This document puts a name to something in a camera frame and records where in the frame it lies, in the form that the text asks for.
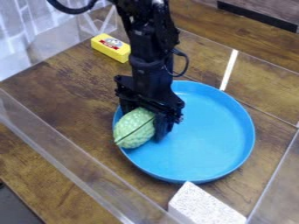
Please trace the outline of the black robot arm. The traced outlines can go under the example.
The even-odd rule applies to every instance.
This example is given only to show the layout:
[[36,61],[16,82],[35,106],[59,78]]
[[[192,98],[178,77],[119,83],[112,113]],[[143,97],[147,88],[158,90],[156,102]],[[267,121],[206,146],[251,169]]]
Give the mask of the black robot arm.
[[110,0],[128,36],[130,76],[118,75],[116,96],[124,113],[142,107],[154,112],[154,139],[160,141],[183,119],[184,102],[172,91],[175,27],[168,0]]

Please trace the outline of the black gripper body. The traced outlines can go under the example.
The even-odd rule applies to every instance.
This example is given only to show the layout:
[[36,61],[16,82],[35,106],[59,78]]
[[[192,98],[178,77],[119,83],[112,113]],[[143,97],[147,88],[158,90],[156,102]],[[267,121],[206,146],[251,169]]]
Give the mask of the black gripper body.
[[119,99],[136,99],[139,107],[156,114],[171,115],[179,123],[183,120],[184,102],[172,91],[174,56],[154,62],[131,56],[130,65],[132,75],[115,77],[116,96]]

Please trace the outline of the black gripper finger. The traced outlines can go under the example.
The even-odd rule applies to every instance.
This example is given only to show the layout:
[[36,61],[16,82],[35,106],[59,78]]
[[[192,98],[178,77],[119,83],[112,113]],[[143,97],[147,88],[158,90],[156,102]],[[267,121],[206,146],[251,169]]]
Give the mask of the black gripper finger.
[[124,115],[139,108],[139,101],[136,99],[119,99],[119,102]]
[[171,115],[158,113],[154,119],[154,140],[160,142],[167,134],[172,131],[175,119]]

